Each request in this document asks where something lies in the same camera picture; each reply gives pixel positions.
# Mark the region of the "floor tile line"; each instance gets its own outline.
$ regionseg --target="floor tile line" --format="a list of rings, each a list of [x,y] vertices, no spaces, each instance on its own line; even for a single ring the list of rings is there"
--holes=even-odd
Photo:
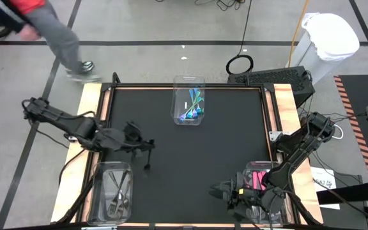
[[[70,28],[72,28],[73,23],[75,22],[76,14],[77,14],[77,11],[79,10],[80,5],[81,5],[81,0],[76,0],[75,4],[73,6],[72,14],[71,14],[71,16],[69,18],[69,21],[68,21],[68,27],[70,27]],[[43,93],[42,93],[42,97],[44,99],[48,99],[48,97],[49,97],[50,91],[52,89],[52,86],[53,86],[53,83],[54,83],[54,80],[55,80],[55,76],[58,72],[59,63],[60,63],[59,59],[55,58],[55,60],[52,64],[52,68],[51,68],[50,73],[49,73],[49,77],[47,79],[47,83],[46,83],[45,88],[44,88]],[[17,193],[20,180],[21,180],[22,175],[23,175],[24,170],[25,170],[26,162],[27,162],[29,154],[31,152],[32,145],[35,141],[36,130],[38,129],[38,127],[39,127],[39,123],[32,124],[32,127],[31,127],[31,129],[28,133],[28,137],[25,141],[24,149],[22,150],[21,156],[19,158],[19,162],[17,164],[17,168],[16,168],[15,173],[13,175],[10,187],[9,187],[7,193],[6,193],[4,203],[1,207],[1,211],[0,211],[0,229],[4,228],[5,223],[6,223],[6,219],[8,218],[8,214],[11,210],[12,203],[13,203],[13,200],[15,198],[15,194]]]
[[[80,41],[81,46],[159,46],[159,45],[241,45],[242,41],[236,40],[149,40],[149,41]],[[289,47],[290,41],[244,41],[248,46],[286,46]],[[47,45],[45,41],[0,41],[0,45]],[[368,47],[368,42],[360,42],[360,46]]]

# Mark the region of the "metal frame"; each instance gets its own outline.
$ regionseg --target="metal frame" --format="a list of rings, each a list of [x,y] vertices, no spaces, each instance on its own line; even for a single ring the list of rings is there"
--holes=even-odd
[[[106,114],[106,119],[105,119],[105,126],[106,127],[110,127],[111,122],[109,121],[110,115],[111,115],[111,107],[113,105],[113,100],[114,100],[114,95],[116,94],[116,91],[118,88],[173,88],[173,84],[168,84],[168,83],[120,83],[120,80],[117,76],[117,74],[113,73],[113,82],[108,82],[108,83],[102,83],[102,88],[101,88],[101,92],[100,92],[100,100],[99,100],[99,105],[98,105],[98,110],[97,110],[97,114],[101,114],[102,110],[103,110],[103,102],[104,102],[104,96],[105,96],[105,92],[107,90],[110,90],[110,95],[109,95],[109,102],[107,105],[107,114]],[[222,89],[226,89],[226,88],[238,88],[238,89],[248,89],[248,88],[257,88],[260,91],[260,97],[261,97],[261,102],[263,105],[263,116],[264,116],[264,126],[266,127],[266,129],[268,131],[271,131],[271,125],[270,125],[270,115],[269,115],[269,110],[268,110],[268,102],[266,101],[266,88],[264,87],[263,84],[253,84],[253,85],[244,85],[244,84],[209,84],[207,83],[205,85],[205,88],[222,88]],[[272,98],[272,103],[274,102],[275,99],[275,93],[271,92],[271,98]],[[280,127],[280,116],[279,116],[279,111],[277,109],[277,104],[276,104],[276,100],[275,100],[275,104],[273,105],[274,110],[274,117],[275,117],[275,121],[277,122],[277,126]],[[270,138],[269,138],[269,134],[266,134],[266,138],[267,141],[270,142]],[[89,178],[89,172],[91,170],[91,164],[92,164],[92,160],[93,160],[93,154],[91,154],[89,156],[88,159],[88,164],[85,170],[85,181],[83,184],[83,188],[85,186],[85,184],[88,182],[88,178]],[[83,212],[83,206],[80,208],[78,214],[77,214],[77,221],[81,221],[82,220],[82,212]],[[293,212],[295,212],[296,208],[294,206],[292,206]],[[294,215],[294,221],[297,222],[297,220],[299,219],[299,216],[295,217]]]
[[[284,227],[276,227],[277,229],[296,229],[296,230],[352,230],[352,229],[344,229],[339,227],[326,227],[326,226],[306,226],[300,224],[289,224]],[[135,227],[135,226],[109,226],[109,227],[95,227],[89,226],[86,222],[76,222],[71,224],[63,224],[63,225],[47,225],[47,226],[32,226],[32,227],[18,227],[9,230],[256,230],[256,227],[196,227],[196,226],[188,226],[188,227]]]

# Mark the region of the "gray pants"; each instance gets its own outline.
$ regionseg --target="gray pants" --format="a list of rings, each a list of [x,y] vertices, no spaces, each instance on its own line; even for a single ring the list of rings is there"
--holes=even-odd
[[[45,5],[26,14],[35,29],[43,36],[55,56],[65,68],[78,71],[79,39],[76,34],[59,21],[55,9],[46,0]]]

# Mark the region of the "person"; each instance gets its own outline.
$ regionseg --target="person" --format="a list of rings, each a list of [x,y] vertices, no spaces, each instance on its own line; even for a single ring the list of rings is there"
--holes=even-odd
[[[92,61],[81,61],[79,39],[59,21],[49,0],[0,0],[0,25],[17,32],[22,40],[46,39],[54,55],[75,81],[97,81]]]

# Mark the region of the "clear plastic bin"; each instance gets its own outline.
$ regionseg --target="clear plastic bin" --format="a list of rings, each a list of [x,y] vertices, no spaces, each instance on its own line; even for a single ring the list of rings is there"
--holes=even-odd
[[[88,224],[122,224],[132,213],[133,172],[128,163],[101,162],[96,165]]]
[[[202,77],[175,77],[171,116],[177,125],[199,125],[204,118],[205,80]]]
[[[273,167],[278,166],[278,162],[249,162],[243,171],[244,187],[264,190],[265,187],[261,184],[262,177]],[[271,214],[272,224],[290,224],[292,222],[292,211],[287,205],[289,198],[285,199],[284,205],[278,213]],[[258,206],[251,206],[247,209],[247,217],[256,224],[269,224],[269,215]]]

